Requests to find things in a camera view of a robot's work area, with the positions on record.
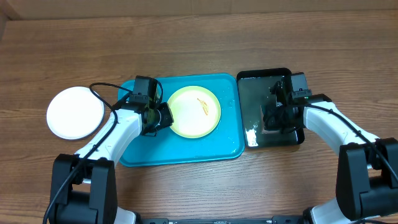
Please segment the green dish sponge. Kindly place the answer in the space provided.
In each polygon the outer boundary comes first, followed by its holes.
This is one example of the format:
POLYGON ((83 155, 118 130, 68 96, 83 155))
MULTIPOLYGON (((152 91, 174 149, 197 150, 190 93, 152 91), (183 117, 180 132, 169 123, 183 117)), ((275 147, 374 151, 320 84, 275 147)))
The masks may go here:
POLYGON ((280 126, 275 116, 278 115, 278 109, 275 106, 261 106, 262 112, 262 134, 274 134, 280 131, 280 126))

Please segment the yellow plate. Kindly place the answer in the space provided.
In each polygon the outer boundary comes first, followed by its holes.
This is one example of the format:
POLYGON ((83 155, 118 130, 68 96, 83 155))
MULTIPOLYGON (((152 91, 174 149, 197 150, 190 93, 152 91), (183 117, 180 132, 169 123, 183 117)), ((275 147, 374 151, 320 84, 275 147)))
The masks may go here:
POLYGON ((186 86, 168 99, 174 119, 171 130, 184 138, 201 138, 210 134, 221 119, 221 105, 210 90, 186 86))

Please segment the white plate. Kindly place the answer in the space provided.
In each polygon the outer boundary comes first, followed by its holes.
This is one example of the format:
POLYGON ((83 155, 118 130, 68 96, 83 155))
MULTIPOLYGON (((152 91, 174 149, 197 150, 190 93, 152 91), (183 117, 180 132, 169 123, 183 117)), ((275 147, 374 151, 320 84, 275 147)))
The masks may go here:
POLYGON ((57 94, 47 108, 47 125, 54 135, 67 140, 89 136, 101 124, 104 103, 83 86, 67 88, 57 94))

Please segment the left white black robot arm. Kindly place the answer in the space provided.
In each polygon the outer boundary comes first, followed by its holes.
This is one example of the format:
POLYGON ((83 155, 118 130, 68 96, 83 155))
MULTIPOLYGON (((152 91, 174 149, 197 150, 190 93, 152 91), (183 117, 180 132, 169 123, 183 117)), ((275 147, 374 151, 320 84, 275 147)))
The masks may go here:
POLYGON ((44 223, 136 223, 138 215, 118 206, 115 167, 137 137, 173 123, 166 102, 125 103, 75 154, 59 154, 52 168, 50 203, 44 223))

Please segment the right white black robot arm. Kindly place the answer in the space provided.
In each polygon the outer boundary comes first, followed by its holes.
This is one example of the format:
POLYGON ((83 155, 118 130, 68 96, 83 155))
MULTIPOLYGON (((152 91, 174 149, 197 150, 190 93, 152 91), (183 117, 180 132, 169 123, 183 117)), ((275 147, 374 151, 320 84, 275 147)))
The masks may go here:
POLYGON ((264 107, 266 130, 307 128, 338 155, 335 198, 303 212, 301 223, 375 223, 397 213, 397 140, 381 139, 349 120, 324 94, 271 87, 276 102, 264 107))

